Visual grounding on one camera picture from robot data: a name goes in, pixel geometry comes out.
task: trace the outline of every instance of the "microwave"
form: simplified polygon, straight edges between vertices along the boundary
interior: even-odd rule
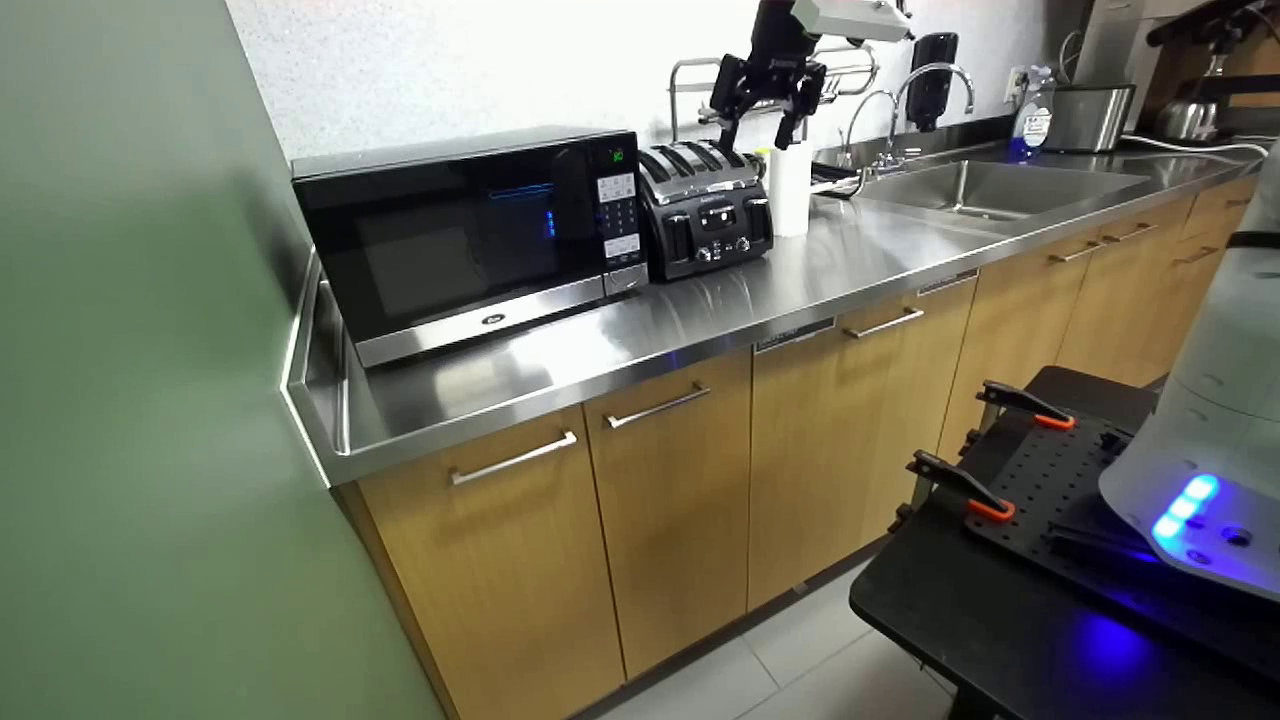
[[[307,162],[292,187],[365,370],[646,285],[634,133]]]

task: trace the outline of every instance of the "white wall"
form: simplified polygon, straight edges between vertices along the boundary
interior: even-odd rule
[[[229,0],[292,162],[526,124],[660,136],[678,57],[746,53],[757,0]],[[974,115],[1006,114],[1016,65],[1048,61],[1048,0],[906,0],[917,34],[959,34]],[[906,44],[875,44],[897,89]],[[684,95],[684,119],[708,92]],[[820,107],[835,144],[857,100]],[[745,133],[760,148],[774,119]],[[857,136],[879,136],[875,100]]]

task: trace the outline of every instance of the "cabinet door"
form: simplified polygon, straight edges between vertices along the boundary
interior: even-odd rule
[[[454,718],[567,718],[623,680],[580,414],[349,496]]]
[[[1218,187],[1209,187],[1196,195],[1196,208],[1183,223],[1183,233],[1161,253],[1153,253],[1153,337],[1149,337],[1149,370],[1153,377],[1165,377],[1175,360],[1175,353],[1188,339],[1188,327],[1205,306],[1205,293],[1210,285],[1210,274],[1250,199],[1257,182],[1230,182]]]
[[[1057,360],[1094,249],[1094,237],[1084,233],[981,274],[946,399],[944,457],[959,457],[964,435],[981,426],[974,393],[985,379],[1024,387]]]
[[[588,406],[629,675],[746,608],[746,356]]]
[[[826,327],[750,356],[750,608],[858,546],[857,428],[845,428],[835,393],[845,346]]]
[[[1098,227],[1098,253],[1086,262],[1065,348],[1057,366],[1153,386],[1149,337],[1157,334],[1153,258],[1183,227],[1188,203],[1161,203]]]
[[[972,278],[959,278],[906,295],[891,321],[845,325],[835,398],[845,399],[849,466],[865,483],[858,546],[879,542],[897,507],[910,500],[910,454],[940,445],[966,310]]]

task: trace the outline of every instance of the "stainless steel countertop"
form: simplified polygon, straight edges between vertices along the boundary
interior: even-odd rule
[[[765,262],[514,327],[478,346],[365,371],[323,285],[299,310],[287,366],[292,408],[331,483],[572,408],[716,353],[746,353],[1090,227],[1117,211],[1192,195],[1257,168],[1257,158],[1040,162],[1139,173],[1149,184],[1036,223],[985,223],[871,199],[816,199],[803,241]]]

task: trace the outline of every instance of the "tiled floor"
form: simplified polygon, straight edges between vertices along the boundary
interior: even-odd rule
[[[951,684],[849,608],[857,572],[718,646],[607,720],[936,720]]]

